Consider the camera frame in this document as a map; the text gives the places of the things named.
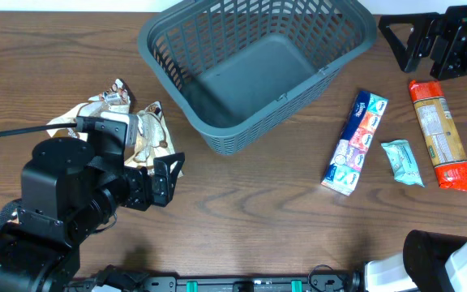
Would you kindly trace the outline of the grey plastic basket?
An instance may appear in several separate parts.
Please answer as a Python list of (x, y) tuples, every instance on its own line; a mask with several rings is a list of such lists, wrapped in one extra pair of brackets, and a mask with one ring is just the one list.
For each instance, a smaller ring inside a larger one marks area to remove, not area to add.
[(318, 99), (376, 39), (349, 0), (192, 0), (151, 18), (139, 54), (221, 155), (255, 142)]

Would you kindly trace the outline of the multicolour tissue pack strip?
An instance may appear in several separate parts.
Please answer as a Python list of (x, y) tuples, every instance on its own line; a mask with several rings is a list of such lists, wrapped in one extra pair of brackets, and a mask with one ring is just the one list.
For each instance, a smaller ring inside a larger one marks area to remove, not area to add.
[(388, 99), (361, 91), (342, 129), (321, 184), (349, 196), (356, 188), (366, 155), (388, 106)]

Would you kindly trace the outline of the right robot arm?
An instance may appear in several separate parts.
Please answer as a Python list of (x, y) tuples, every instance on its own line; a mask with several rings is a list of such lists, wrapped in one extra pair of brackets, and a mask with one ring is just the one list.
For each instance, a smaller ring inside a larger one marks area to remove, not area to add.
[[(439, 187), (467, 191), (467, 156), (441, 81), (467, 75), (467, 6), (445, 13), (385, 15), (379, 30), (403, 72), (430, 57), (432, 81), (411, 81), (409, 93)], [(408, 233), (403, 251), (367, 263), (363, 291), (467, 291), (467, 237)]]

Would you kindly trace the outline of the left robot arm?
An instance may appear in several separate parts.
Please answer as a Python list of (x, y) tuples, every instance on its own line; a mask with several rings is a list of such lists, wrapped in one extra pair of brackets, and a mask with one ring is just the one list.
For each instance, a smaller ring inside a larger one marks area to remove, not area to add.
[(86, 140), (50, 138), (32, 150), (20, 200), (0, 214), (0, 291), (64, 291), (80, 267), (79, 247), (123, 206), (145, 211), (174, 196), (185, 161), (154, 161), (154, 173), (124, 164), (125, 122), (77, 118)]

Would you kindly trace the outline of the beige brown snack bag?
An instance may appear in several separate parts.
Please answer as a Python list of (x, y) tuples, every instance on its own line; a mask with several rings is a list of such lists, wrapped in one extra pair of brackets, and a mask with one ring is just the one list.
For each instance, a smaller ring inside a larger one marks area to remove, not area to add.
[(125, 160), (125, 166), (145, 167), (149, 175), (154, 175), (154, 159), (176, 153), (173, 141), (159, 101), (140, 110), (137, 116), (139, 124), (134, 152)]

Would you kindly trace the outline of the long beige snack bag strip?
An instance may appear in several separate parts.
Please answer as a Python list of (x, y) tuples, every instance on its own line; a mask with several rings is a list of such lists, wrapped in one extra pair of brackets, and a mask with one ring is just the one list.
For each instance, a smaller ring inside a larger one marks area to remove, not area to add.
[(53, 118), (49, 125), (73, 123), (77, 116), (99, 117), (104, 111), (128, 114), (132, 97), (133, 93), (127, 84), (122, 79), (116, 79), (108, 90), (89, 97), (86, 102), (80, 103), (65, 114)]

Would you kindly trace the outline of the orange cracker sleeve package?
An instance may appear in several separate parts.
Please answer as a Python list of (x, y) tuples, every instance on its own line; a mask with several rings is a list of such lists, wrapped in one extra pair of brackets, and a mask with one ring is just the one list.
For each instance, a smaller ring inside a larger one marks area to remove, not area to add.
[(467, 156), (439, 82), (413, 80), (409, 94), (439, 187), (467, 191)]

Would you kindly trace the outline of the teal snack bar wrapper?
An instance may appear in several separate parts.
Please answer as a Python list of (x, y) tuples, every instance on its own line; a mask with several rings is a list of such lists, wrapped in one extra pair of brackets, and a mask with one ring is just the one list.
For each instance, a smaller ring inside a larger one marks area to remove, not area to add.
[(381, 147), (387, 154), (396, 181), (424, 187), (418, 164), (407, 140), (382, 143)]

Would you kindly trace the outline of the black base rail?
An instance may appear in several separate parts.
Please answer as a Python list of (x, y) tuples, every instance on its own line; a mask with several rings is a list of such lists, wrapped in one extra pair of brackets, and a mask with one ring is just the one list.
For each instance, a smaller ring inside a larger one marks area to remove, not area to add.
[(149, 274), (108, 266), (89, 278), (75, 279), (68, 292), (361, 292), (360, 272), (337, 271), (320, 265), (307, 275), (180, 277), (176, 273)]

